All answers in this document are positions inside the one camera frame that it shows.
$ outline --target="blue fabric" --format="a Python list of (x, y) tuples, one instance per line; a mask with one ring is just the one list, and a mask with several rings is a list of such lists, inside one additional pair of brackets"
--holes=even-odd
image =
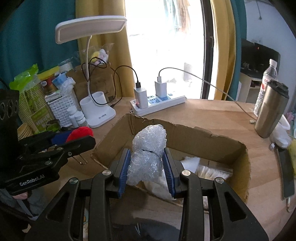
[(9, 83), (37, 63), (48, 70), (78, 51), (77, 40), (55, 42), (55, 26), (75, 18), (75, 0), (25, 0), (0, 32), (0, 77)]
[(244, 0), (230, 0), (230, 2), (233, 11), (236, 32), (236, 57), (234, 72), (228, 90), (228, 95), (230, 95), (235, 100), (237, 97), (237, 89), (239, 86), (240, 67), (242, 60), (242, 38), (245, 39), (247, 37), (247, 17)]

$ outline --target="lamp base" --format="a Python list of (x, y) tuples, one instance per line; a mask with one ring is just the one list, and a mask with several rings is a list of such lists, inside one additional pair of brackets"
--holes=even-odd
[(113, 108), (109, 107), (107, 111), (99, 115), (93, 115), (90, 118), (87, 118), (86, 121), (91, 128), (97, 128), (107, 121), (110, 121), (116, 116), (116, 112)]
[[(104, 93), (101, 91), (94, 93), (93, 98), (98, 103), (107, 103)], [(109, 105), (97, 105), (93, 102), (90, 96), (83, 98), (80, 101), (80, 106), (84, 113), (86, 121), (89, 127), (91, 128), (97, 128), (105, 124), (107, 121), (111, 120), (116, 115), (115, 110), (111, 108)]]

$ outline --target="screw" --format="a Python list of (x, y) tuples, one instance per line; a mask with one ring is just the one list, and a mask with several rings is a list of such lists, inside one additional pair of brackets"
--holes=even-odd
[(224, 183), (224, 179), (221, 178), (221, 177), (217, 177), (216, 182), (219, 183), (219, 184), (222, 184), (222, 183)]
[(191, 174), (191, 172), (188, 171), (188, 170), (184, 170), (184, 171), (182, 171), (182, 174), (183, 174), (184, 176), (189, 176), (189, 175)]
[(111, 171), (110, 170), (104, 170), (104, 171), (102, 171), (102, 174), (104, 176), (109, 176), (111, 174)]
[(71, 184), (76, 184), (78, 182), (78, 179), (77, 178), (71, 178), (70, 180), (69, 180), (69, 183), (71, 183)]

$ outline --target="window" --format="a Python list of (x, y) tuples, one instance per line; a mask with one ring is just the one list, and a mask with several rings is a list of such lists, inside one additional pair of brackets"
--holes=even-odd
[[(204, 77), (206, 41), (201, 1), (125, 0), (125, 3), (131, 61), (147, 95), (155, 94), (154, 81), (164, 67)], [(201, 80), (173, 69), (163, 70), (161, 76), (167, 82), (168, 93), (182, 91), (187, 98), (201, 98)]]

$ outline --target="white shelf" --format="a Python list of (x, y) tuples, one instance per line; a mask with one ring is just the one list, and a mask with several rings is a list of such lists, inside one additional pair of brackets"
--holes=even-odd
[(262, 79), (251, 78), (250, 76), (240, 73), (237, 101), (247, 103), (256, 102), (260, 86), (251, 87), (252, 81), (262, 82)]

